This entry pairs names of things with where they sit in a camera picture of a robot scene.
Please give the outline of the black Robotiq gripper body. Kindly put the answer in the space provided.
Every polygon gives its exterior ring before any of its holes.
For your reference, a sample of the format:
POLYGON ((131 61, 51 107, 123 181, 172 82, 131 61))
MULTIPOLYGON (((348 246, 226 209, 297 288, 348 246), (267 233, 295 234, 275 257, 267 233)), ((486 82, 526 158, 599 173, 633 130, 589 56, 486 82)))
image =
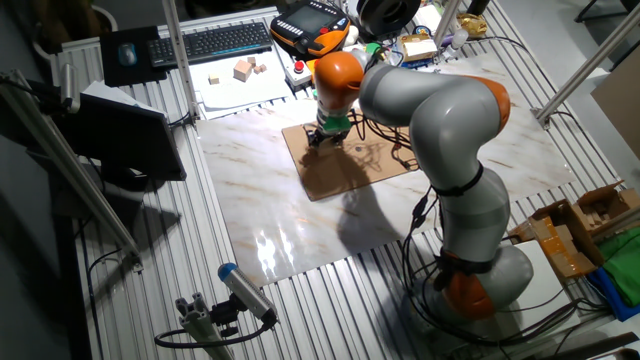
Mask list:
POLYGON ((350 130, 349 130, 349 129, 347 129, 347 130, 343 130, 343 131, 338 131, 338 132, 330 133, 330 132, 328 132, 327 130, 325 130, 324 128, 322 128, 322 127, 317 127, 317 128, 314 130, 314 132, 317 132, 318 134, 320 134, 320 135, 321 135, 321 143, 323 143, 323 142, 324 142, 324 141, 326 141, 326 140, 328 140, 328 141, 332 142, 332 138, 333 138, 334 136, 340 136, 340 135, 343 135, 343 136, 345 136, 345 139, 346 139, 346 137, 349 135, 350 130))

